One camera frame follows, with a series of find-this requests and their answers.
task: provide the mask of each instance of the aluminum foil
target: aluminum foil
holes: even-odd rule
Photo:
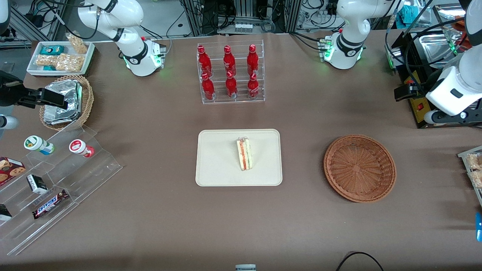
[[[73,122],[81,115],[82,85],[77,80],[53,82],[45,87],[53,92],[62,94],[68,103],[67,109],[45,106],[43,119],[47,124],[55,125]]]

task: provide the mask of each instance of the brown paper tablecloth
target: brown paper tablecloth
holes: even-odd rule
[[[372,31],[350,70],[321,63],[287,34],[174,40],[165,69],[145,78],[126,69],[114,43],[97,43],[86,124],[125,167],[19,256],[0,251],[0,264],[12,264],[1,270],[229,271],[254,263],[259,271],[332,271],[354,250],[392,271],[480,270],[480,206],[456,154],[482,145],[482,133],[417,130],[407,103],[393,98],[400,80],[389,71],[383,36]],[[197,43],[260,38],[266,102],[203,105]],[[53,80],[27,75],[25,85]],[[54,133],[38,109],[13,114],[21,125],[5,132],[2,155],[22,157],[27,136]],[[255,128],[281,134],[281,185],[196,185],[200,131]],[[322,172],[327,146],[358,133],[384,144],[397,166],[393,191],[372,204],[340,197]],[[365,256],[346,265],[377,269]]]

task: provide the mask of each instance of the empty wicker basket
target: empty wicker basket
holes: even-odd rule
[[[325,153],[323,167],[330,185],[358,203],[383,199],[397,178],[395,162],[387,149],[364,135],[336,139]]]
[[[78,124],[79,126],[82,126],[87,119],[89,118],[90,112],[92,110],[92,104],[94,103],[94,94],[92,92],[92,87],[89,84],[89,81],[81,75],[67,75],[63,76],[57,80],[58,81],[63,81],[63,80],[77,80],[79,83],[82,85],[82,115],[74,121],[74,123]],[[49,125],[46,124],[45,121],[43,120],[43,114],[45,113],[45,106],[40,107],[40,121],[42,124],[50,129],[60,131],[70,123],[63,123],[63,124],[56,124],[56,125]]]

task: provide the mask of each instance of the cookie box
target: cookie box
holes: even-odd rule
[[[25,166],[22,162],[7,157],[0,157],[0,186],[6,184],[24,171]]]

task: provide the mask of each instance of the red coca-cola bottle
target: red coca-cola bottle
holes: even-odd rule
[[[256,80],[256,74],[253,73],[251,74],[248,82],[248,97],[250,99],[255,99],[258,96],[259,93],[259,83],[258,80]]]
[[[198,46],[198,53],[199,53],[199,63],[201,64],[202,72],[208,74],[209,77],[213,76],[213,65],[211,65],[211,59],[209,58],[208,54],[206,54],[206,50],[204,46]]]
[[[216,92],[214,92],[214,84],[207,72],[203,72],[202,75],[202,90],[204,91],[204,96],[208,100],[214,100],[216,98]]]
[[[228,96],[229,98],[234,99],[238,96],[238,83],[236,83],[236,79],[234,79],[232,71],[228,71],[226,77],[226,88],[228,89]]]
[[[258,54],[256,54],[256,45],[251,44],[248,54],[248,74],[253,73],[258,74]]]
[[[234,56],[231,53],[231,46],[226,45],[224,46],[224,68],[226,69],[226,73],[228,71],[233,72],[233,76],[236,76],[236,62],[234,61]]]

